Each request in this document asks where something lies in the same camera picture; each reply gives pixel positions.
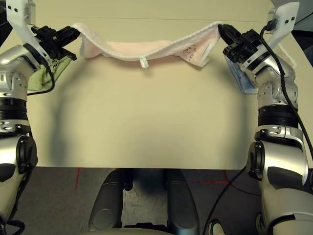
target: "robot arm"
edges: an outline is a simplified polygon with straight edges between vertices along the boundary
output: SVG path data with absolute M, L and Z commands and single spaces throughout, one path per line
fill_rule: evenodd
M 272 23 L 283 21 L 287 24 L 288 19 L 292 29 L 295 16 L 288 14 L 282 18 L 280 15 Z M 305 187 L 308 162 L 303 132 L 298 129 L 298 118 L 283 94 L 277 63 L 254 30 L 241 34 L 234 27 L 224 24 L 219 26 L 219 31 L 228 44 L 223 51 L 224 55 L 238 69 L 245 71 L 252 84 L 258 88 L 256 142 L 250 146 L 247 169 L 249 175 L 260 184 L 263 233 L 311 234 L 313 195 Z M 297 109 L 295 72 L 284 60 L 279 58 L 279 61 L 285 72 L 288 97 Z
M 74 41 L 79 32 L 69 26 L 56 31 L 33 24 L 31 0 L 7 0 L 7 19 L 22 38 L 17 45 L 0 55 L 0 234 L 14 216 L 17 201 L 37 164 L 37 149 L 27 118 L 27 84 L 30 76 L 53 59 L 75 54 L 63 47 Z

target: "towel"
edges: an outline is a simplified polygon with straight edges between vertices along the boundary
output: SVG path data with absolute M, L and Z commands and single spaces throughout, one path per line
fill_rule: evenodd
M 65 68 L 69 65 L 71 59 L 64 57 L 61 60 L 53 60 L 50 66 L 51 72 L 53 73 L 54 80 L 56 81 Z M 48 90 L 52 85 L 51 77 L 46 72 L 45 66 L 36 71 L 28 80 L 28 90 L 30 91 L 45 91 Z
M 214 22 L 207 27 L 175 41 L 162 40 L 153 42 L 105 42 L 96 32 L 82 23 L 72 25 L 81 32 L 83 43 L 80 54 L 85 58 L 93 58 L 99 54 L 125 61 L 140 61 L 147 68 L 150 59 L 169 55 L 179 56 L 185 61 L 199 67 L 208 62 L 208 54 L 220 38 L 218 25 Z

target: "blue cloth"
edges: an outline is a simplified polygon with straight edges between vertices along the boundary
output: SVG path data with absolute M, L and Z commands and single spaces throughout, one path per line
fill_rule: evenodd
M 309 48 L 305 49 L 304 54 L 306 55 L 307 59 L 313 66 L 313 46 L 310 46 Z
M 230 71 L 232 72 L 238 83 L 241 92 L 245 94 L 257 94 L 258 89 L 253 86 L 246 73 L 241 71 L 240 68 L 238 68 L 236 64 L 231 62 L 230 59 L 228 59 L 227 57 L 225 57 L 225 59 L 227 61 Z

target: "silver robot arm segment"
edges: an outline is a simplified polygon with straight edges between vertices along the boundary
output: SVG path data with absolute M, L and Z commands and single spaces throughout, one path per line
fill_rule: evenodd
M 241 34 L 230 25 L 220 25 L 223 51 L 238 69 L 262 43 L 254 30 Z M 295 72 L 279 58 L 285 72 L 288 97 L 297 109 Z M 262 191 L 264 234 L 310 234 L 313 230 L 313 195 L 306 188 L 308 161 L 298 119 L 282 92 L 278 66 L 269 52 L 249 61 L 246 74 L 258 88 L 258 127 L 247 161 L 249 175 L 259 181 Z

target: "pink towel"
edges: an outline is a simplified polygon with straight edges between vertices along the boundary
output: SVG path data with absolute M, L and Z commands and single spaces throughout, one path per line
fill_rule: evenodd
M 214 22 L 207 27 L 175 41 L 154 41 L 141 43 L 105 42 L 89 27 L 75 23 L 72 27 L 81 32 L 83 43 L 80 53 L 85 58 L 99 54 L 126 61 L 140 61 L 147 68 L 148 61 L 169 55 L 179 56 L 185 61 L 203 67 L 208 62 L 208 54 L 220 38 L 218 25 Z

